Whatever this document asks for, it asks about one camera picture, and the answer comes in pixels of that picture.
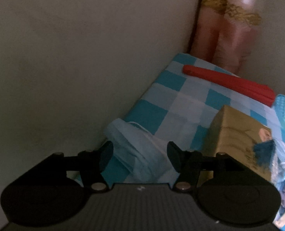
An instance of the cardboard box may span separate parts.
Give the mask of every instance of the cardboard box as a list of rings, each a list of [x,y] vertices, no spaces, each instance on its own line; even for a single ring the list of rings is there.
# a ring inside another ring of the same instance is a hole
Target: cardboard box
[[[271,172],[268,168],[257,165],[253,146],[271,139],[271,130],[268,127],[225,105],[210,125],[202,154],[215,156],[218,152],[225,152],[270,181]]]

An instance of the pink curtain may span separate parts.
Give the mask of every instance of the pink curtain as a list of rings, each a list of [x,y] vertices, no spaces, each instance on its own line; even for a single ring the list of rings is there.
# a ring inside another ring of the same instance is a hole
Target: pink curtain
[[[234,74],[259,35],[264,0],[202,0],[190,54]]]

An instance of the red object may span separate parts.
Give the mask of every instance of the red object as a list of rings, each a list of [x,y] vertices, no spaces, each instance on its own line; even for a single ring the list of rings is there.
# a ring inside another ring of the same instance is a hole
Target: red object
[[[240,77],[191,65],[184,65],[182,72],[186,75],[195,76],[239,92],[269,107],[272,106],[276,97],[273,90],[267,85],[251,82]]]

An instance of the bed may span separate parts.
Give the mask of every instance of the bed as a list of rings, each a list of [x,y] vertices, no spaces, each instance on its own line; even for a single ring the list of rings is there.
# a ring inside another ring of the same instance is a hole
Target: bed
[[[200,150],[214,116],[223,105],[230,105],[271,128],[273,138],[285,142],[285,131],[273,108],[220,85],[187,76],[182,73],[185,64],[231,74],[191,55],[178,54],[124,120],[136,122],[159,139],[173,141],[184,150]],[[131,183],[128,170],[115,157],[102,175],[110,186],[116,182]]]

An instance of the mask ear loop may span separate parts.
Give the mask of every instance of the mask ear loop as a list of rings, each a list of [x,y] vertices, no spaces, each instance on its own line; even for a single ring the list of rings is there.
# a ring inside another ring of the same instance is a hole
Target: mask ear loop
[[[133,124],[133,125],[137,125],[139,128],[141,128],[141,130],[144,130],[146,133],[148,133],[148,134],[150,134],[150,135],[153,136],[153,134],[151,134],[150,131],[148,131],[147,129],[145,129],[145,128],[144,128],[142,125],[140,125],[139,123],[137,123],[137,122],[128,122],[128,123]],[[164,151],[162,151],[162,150],[159,148],[159,146],[158,146],[156,143],[154,143],[154,141],[153,141],[148,135],[147,135],[146,137],[149,139],[149,141],[151,141],[151,143],[152,143],[154,146],[157,147],[157,150],[159,150],[164,156],[167,155]]]

